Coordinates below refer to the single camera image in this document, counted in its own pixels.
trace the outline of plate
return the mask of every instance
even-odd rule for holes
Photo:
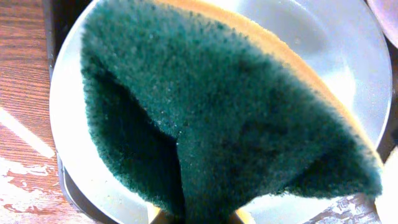
[[[392,95],[391,61],[381,29],[362,0],[206,0],[269,29],[298,53],[353,112],[378,145]],[[73,181],[102,212],[121,223],[148,223],[146,203],[103,164],[88,133],[80,73],[83,11],[65,39],[50,89],[57,151]],[[293,196],[255,198],[243,209],[256,223],[300,223],[333,200]]]

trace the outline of water droplet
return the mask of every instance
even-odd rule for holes
[[[294,43],[295,43],[295,44],[301,44],[301,39],[298,38],[298,37],[296,37],[296,38],[294,39]]]

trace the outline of pink object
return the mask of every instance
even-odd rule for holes
[[[384,34],[398,47],[398,0],[368,0]]]

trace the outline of scouring pad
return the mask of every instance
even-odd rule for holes
[[[107,0],[82,42],[100,157],[185,223],[223,223],[265,194],[380,194],[380,158],[359,124],[253,21],[201,1]]]

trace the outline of wooden surface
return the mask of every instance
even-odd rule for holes
[[[398,54],[391,52],[396,75]],[[56,157],[42,154],[55,151],[49,86],[42,2],[0,0],[0,223],[93,223],[64,199]],[[28,131],[4,121],[8,115]],[[385,144],[380,150],[387,156],[390,143]],[[379,222],[373,204],[360,195],[344,198],[309,223],[331,220]]]

